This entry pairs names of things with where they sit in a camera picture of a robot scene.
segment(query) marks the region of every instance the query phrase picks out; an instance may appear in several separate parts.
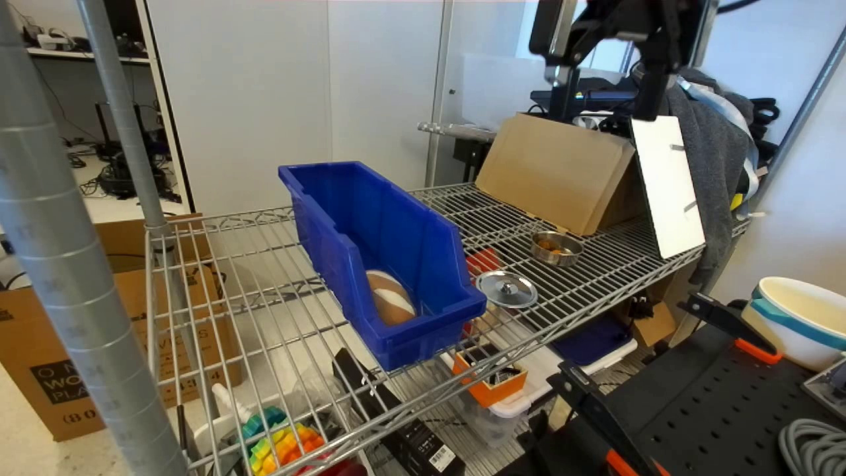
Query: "blue plastic bin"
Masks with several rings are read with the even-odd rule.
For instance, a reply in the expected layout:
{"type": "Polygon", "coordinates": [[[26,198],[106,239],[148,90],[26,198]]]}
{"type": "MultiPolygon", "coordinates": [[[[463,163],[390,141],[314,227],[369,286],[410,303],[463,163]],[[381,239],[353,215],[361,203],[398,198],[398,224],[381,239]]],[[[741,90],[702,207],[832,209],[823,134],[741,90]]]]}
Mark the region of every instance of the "blue plastic bin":
{"type": "Polygon", "coordinates": [[[314,269],[381,368],[431,360],[483,311],[458,227],[359,162],[281,166],[314,269]],[[390,272],[417,318],[384,324],[365,269],[390,272]]]}

